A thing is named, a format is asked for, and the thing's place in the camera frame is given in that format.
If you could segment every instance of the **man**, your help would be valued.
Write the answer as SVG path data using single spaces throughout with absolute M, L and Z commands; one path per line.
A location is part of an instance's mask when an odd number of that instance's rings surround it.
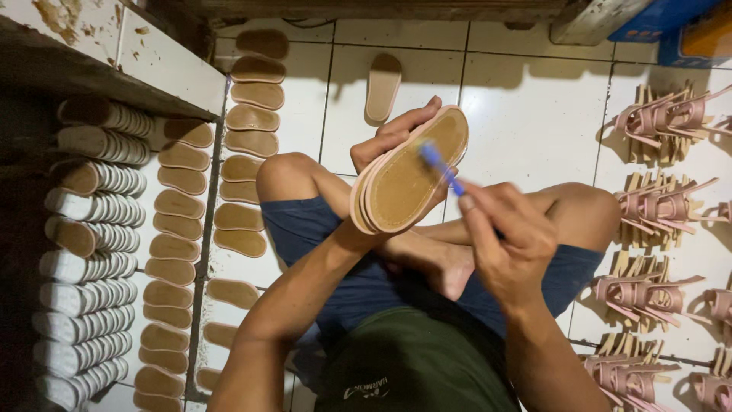
M 440 107 L 354 146 L 356 171 Z M 339 177 L 302 154 L 265 161 L 257 192 L 289 269 L 239 327 L 209 411 L 281 411 L 285 357 L 313 322 L 327 354 L 317 411 L 517 411 L 517 396 L 530 411 L 609 411 L 554 318 L 591 280 L 617 201 L 579 183 L 464 183 L 461 220 L 365 235 Z

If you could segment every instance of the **bare foot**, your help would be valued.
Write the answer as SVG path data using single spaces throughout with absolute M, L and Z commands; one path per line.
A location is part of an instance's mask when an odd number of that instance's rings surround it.
M 432 269 L 425 271 L 430 289 L 451 301 L 460 298 L 471 273 L 475 269 L 470 246 L 443 243 L 443 251 L 434 256 Z

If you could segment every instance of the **shorts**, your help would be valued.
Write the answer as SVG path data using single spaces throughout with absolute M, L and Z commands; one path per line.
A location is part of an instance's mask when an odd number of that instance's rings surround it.
M 265 202 L 261 209 L 277 254 L 288 267 L 322 243 L 341 222 L 322 197 Z M 542 281 L 544 300 L 554 317 L 563 313 L 592 280 L 603 256 L 598 251 L 559 245 Z M 399 306 L 413 306 L 412 290 L 419 290 L 421 296 L 431 293 L 435 301 L 449 302 L 444 296 L 429 291 L 418 273 L 391 276 L 383 260 L 373 252 L 368 253 L 343 278 L 317 317 L 319 340 L 326 353 L 372 314 Z M 475 272 L 456 303 L 499 336 L 506 336 L 506 321 L 498 303 L 482 286 Z

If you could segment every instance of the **wooden plank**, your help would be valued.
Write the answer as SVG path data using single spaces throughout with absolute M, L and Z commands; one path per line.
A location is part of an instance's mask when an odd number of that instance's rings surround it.
M 599 45 L 653 0 L 592 0 L 566 23 L 552 24 L 549 38 L 564 45 Z
M 206 17 L 552 21 L 566 0 L 187 0 Z

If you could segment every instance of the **leg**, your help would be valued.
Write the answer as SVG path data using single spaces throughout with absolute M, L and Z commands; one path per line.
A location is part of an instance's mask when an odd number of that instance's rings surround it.
M 527 194 L 532 203 L 559 229 L 559 243 L 604 252 L 620 222 L 620 207 L 615 197 L 582 183 L 563 183 Z M 435 240 L 469 245 L 470 237 L 458 219 L 415 232 Z
M 306 155 L 289 153 L 264 162 L 257 175 L 257 193 L 262 202 L 322 196 L 335 215 L 345 218 L 351 187 Z M 420 271 L 426 275 L 430 287 L 452 300 L 460 297 L 474 268 L 469 247 L 440 242 L 412 231 L 390 239 L 376 253 Z
M 560 245 L 542 280 L 544 300 L 552 315 L 557 317 L 592 280 L 619 226 L 620 209 L 615 197 L 608 192 L 580 183 L 553 186 L 529 196 L 559 229 Z M 443 232 L 435 227 L 429 230 L 467 243 L 467 233 L 461 233 L 464 231 L 461 226 L 455 221 L 448 222 Z M 477 276 L 468 280 L 457 303 L 505 336 L 505 320 L 498 303 Z

